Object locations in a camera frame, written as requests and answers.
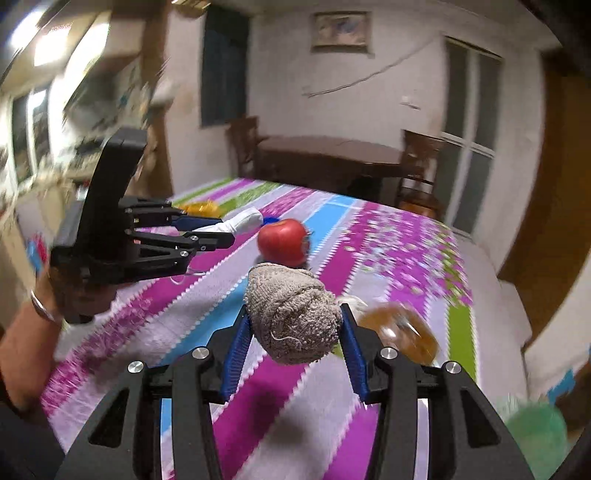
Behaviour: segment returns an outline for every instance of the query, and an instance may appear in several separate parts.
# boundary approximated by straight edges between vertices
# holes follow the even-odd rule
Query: cable
[[[316,97],[316,96],[320,96],[320,95],[326,95],[327,93],[338,92],[339,90],[344,90],[346,88],[349,88],[349,87],[353,87],[355,85],[358,85],[358,84],[360,84],[362,82],[366,82],[367,80],[370,80],[370,79],[374,78],[375,76],[380,75],[382,73],[385,73],[389,69],[391,69],[391,68],[393,68],[395,66],[398,66],[399,64],[401,64],[402,62],[404,62],[404,60],[408,60],[409,58],[413,57],[414,55],[416,55],[417,53],[419,53],[422,49],[424,49],[427,46],[429,46],[434,40],[438,39],[440,37],[440,35],[441,35],[441,32],[437,32],[436,35],[430,37],[428,39],[428,41],[426,41],[425,43],[420,44],[417,48],[411,50],[405,56],[400,57],[395,62],[386,65],[385,67],[383,67],[381,70],[378,70],[377,72],[370,73],[369,75],[367,75],[367,77],[363,77],[362,79],[355,80],[354,82],[351,82],[351,83],[347,83],[346,85],[341,85],[340,87],[331,88],[329,90],[322,90],[320,92],[304,93],[303,95],[305,97],[312,98],[312,97]]]

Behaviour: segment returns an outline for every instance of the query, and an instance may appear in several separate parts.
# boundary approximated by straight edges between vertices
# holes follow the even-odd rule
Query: silver bracelet
[[[39,299],[35,296],[35,292],[31,290],[31,303],[33,304],[33,308],[37,314],[49,322],[56,323],[61,325],[61,319],[56,319],[51,313],[47,311],[47,309],[43,306],[43,304],[39,301]]]

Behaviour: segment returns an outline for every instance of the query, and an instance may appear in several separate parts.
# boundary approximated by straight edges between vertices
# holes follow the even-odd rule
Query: framed picture
[[[313,17],[312,51],[369,51],[369,12],[323,12]]]

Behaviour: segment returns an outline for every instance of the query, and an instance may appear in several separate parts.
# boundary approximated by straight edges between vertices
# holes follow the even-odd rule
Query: wooden door
[[[532,197],[499,278],[515,284],[533,341],[591,247],[591,83],[562,51],[544,59],[544,145]]]

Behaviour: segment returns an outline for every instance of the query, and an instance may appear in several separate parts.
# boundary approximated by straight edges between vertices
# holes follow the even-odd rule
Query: blue cap
[[[277,217],[263,217],[262,219],[262,224],[263,225],[269,225],[270,223],[277,223],[280,222],[281,219],[277,218]]]

